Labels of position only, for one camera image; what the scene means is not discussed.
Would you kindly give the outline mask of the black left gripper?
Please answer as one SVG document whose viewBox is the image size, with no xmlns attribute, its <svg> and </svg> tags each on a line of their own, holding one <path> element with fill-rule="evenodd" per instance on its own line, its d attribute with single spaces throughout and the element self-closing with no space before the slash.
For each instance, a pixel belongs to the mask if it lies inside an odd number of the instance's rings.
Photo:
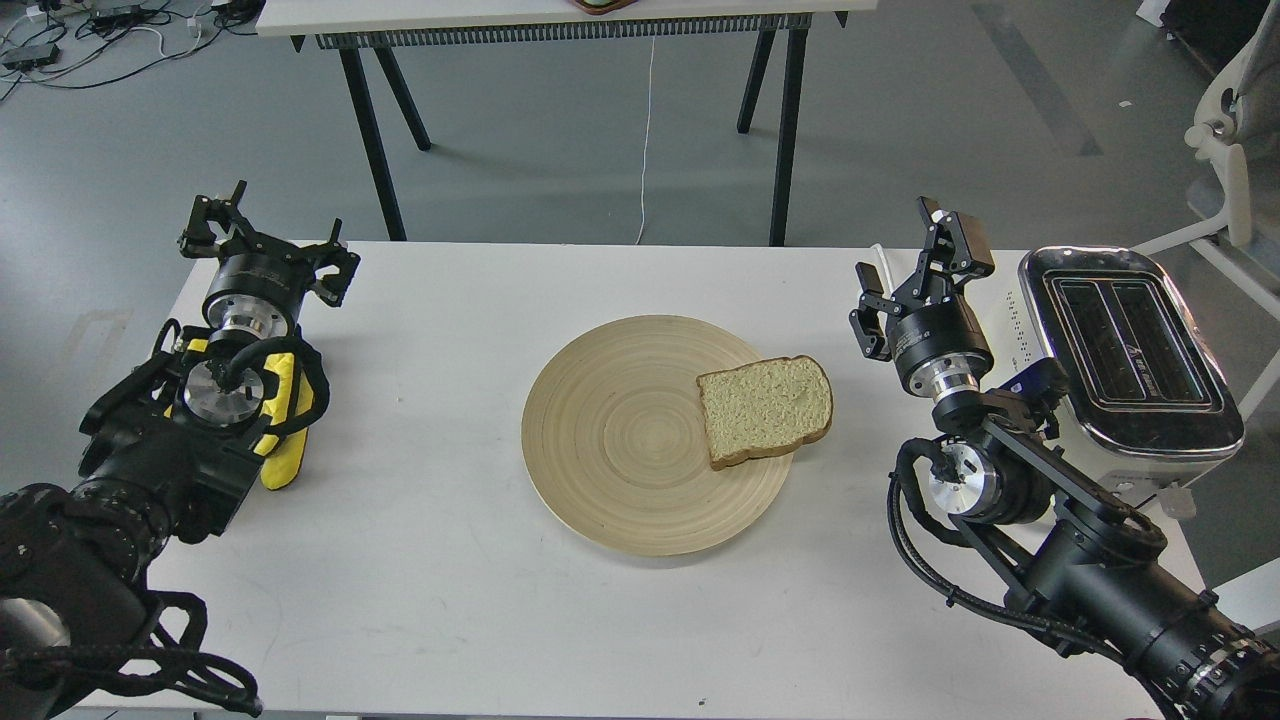
<svg viewBox="0 0 1280 720">
<path fill-rule="evenodd" d="M 247 190 L 238 181 L 230 197 L 197 195 L 178 236 L 183 258 L 216 258 L 219 268 L 204 301 L 211 328 L 296 328 L 306 293 L 340 307 L 361 258 L 340 240 L 333 222 L 325 242 L 303 247 L 282 240 L 250 241 L 251 223 L 239 210 Z"/>
</svg>

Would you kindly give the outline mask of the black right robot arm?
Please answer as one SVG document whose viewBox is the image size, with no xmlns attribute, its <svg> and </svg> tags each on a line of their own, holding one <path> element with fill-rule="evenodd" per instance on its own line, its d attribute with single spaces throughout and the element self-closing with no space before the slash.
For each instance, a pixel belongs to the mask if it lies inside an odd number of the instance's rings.
<svg viewBox="0 0 1280 720">
<path fill-rule="evenodd" d="M 1012 336 L 1039 348 L 984 388 L 997 354 L 966 287 L 995 274 L 980 222 L 919 197 L 925 240 L 895 290 L 859 263 L 849 320 L 870 360 L 928 398 L 938 434 L 899 448 L 886 498 L 899 557 L 950 606 L 1061 657 L 1097 653 L 1166 719 L 1275 719 L 1277 648 L 1160 564 L 1126 501 L 1230 457 L 1244 421 L 1169 275 L 1129 249 L 1048 246 L 1018 268 Z"/>
</svg>

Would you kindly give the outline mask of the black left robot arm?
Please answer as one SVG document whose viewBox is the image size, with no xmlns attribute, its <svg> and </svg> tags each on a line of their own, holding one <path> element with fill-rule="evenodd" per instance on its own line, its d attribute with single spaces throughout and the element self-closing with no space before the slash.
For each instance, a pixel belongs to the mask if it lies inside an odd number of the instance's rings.
<svg viewBox="0 0 1280 720">
<path fill-rule="evenodd" d="M 195 199 L 178 246 L 216 263 L 202 323 L 168 320 L 88 409 L 79 483 L 3 497 L 5 719 L 51 719 L 97 691 L 262 712 L 253 675 L 202 650 L 205 602 L 150 588 L 148 568 L 172 541 L 223 534 L 255 483 L 297 477 L 332 398 L 300 310 L 307 293 L 340 306 L 360 258 L 339 222 L 306 246 L 255 229 L 244 188 Z"/>
</svg>

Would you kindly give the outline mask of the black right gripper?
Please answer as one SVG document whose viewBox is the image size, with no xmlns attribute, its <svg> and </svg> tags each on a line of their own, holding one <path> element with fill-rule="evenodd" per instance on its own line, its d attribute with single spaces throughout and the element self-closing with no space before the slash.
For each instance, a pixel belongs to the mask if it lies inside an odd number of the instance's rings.
<svg viewBox="0 0 1280 720">
<path fill-rule="evenodd" d="M 916 200 L 925 224 L 925 241 L 915 275 L 884 299 L 877 268 L 856 263 L 858 305 L 849 314 L 859 348 L 870 360 L 891 357 L 902 388 L 910 395 L 978 392 L 980 378 L 995 364 L 977 315 L 965 297 L 968 282 L 996 270 L 980 220 L 945 210 L 931 197 Z M 890 314 L 884 327 L 881 314 Z"/>
</svg>

